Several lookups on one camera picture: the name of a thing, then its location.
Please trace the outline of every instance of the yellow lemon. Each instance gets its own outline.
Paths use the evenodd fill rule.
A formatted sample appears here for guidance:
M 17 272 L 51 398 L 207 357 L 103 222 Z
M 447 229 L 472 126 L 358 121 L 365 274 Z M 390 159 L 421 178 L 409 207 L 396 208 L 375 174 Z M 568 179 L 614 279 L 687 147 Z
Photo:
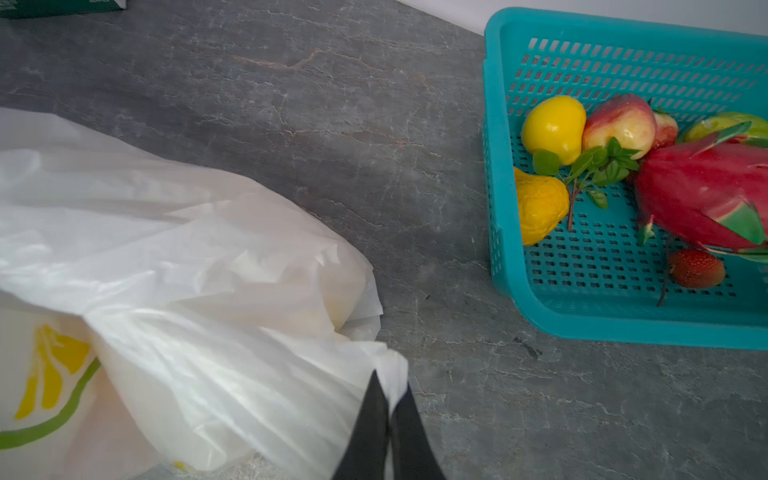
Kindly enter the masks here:
M 581 135 L 587 123 L 584 105 L 562 95 L 541 102 L 528 114 L 520 138 L 525 150 L 534 153 L 549 150 L 570 165 L 581 154 Z
M 529 175 L 515 168 L 523 245 L 538 243 L 568 213 L 568 190 L 554 177 Z

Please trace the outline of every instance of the turquoise basket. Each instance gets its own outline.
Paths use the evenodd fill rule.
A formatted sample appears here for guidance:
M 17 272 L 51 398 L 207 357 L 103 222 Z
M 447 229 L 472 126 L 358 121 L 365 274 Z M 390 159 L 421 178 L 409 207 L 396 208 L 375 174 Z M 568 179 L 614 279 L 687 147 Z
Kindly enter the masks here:
M 768 349 L 768 268 L 726 259 L 719 287 L 686 290 L 664 278 L 664 234 L 639 247 L 633 194 L 606 189 L 610 206 L 587 199 L 564 221 L 523 247 L 512 166 L 531 172 L 519 133 L 540 101 L 570 95 L 594 110 L 635 93 L 680 128 L 720 111 L 768 118 L 768 38 L 507 8 L 485 28 L 483 148 L 491 271 L 538 328 L 572 339 Z

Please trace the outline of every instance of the white wall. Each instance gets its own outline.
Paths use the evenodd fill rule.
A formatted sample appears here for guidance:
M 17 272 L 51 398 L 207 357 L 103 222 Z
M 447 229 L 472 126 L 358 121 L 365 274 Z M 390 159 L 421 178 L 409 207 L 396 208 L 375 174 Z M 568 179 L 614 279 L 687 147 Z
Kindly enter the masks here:
M 768 35 L 768 0 L 400 0 L 482 35 L 506 7 L 529 7 L 604 17 Z

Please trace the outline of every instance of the marble countertop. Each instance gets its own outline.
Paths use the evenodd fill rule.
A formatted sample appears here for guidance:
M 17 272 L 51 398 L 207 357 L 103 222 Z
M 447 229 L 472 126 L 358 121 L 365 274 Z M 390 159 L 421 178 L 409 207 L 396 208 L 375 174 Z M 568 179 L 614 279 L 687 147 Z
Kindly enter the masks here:
M 347 238 L 450 479 L 768 478 L 768 353 L 558 339 L 494 290 L 483 58 L 394 0 L 131 0 L 0 22 L 0 105 L 246 175 Z

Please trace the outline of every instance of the printed design on bag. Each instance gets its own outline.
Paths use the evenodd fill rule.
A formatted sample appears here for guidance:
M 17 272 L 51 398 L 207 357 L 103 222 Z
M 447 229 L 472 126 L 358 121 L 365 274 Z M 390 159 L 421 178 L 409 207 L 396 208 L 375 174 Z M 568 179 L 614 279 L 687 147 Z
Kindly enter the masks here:
M 35 349 L 27 386 L 14 420 L 30 416 L 38 407 L 50 410 L 58 405 L 64 385 L 62 373 L 70 376 L 77 374 L 90 351 L 91 346 L 87 343 L 62 335 L 48 325 L 35 329 Z M 100 365 L 98 359 L 88 365 L 72 389 L 69 399 L 53 418 L 25 429 L 0 431 L 0 449 L 25 445 L 64 425 L 78 409 L 85 386 Z
M 186 463 L 184 463 L 184 462 L 179 462 L 179 461 L 177 460 L 177 461 L 173 462 L 173 463 L 172 463 L 172 465 L 173 465 L 174 467 L 178 468 L 179 470 L 181 470 L 182 472 L 185 472 L 185 473 L 189 473 L 189 472 L 190 472 L 190 468 L 189 468 L 189 465 L 187 465 L 187 464 L 186 464 Z

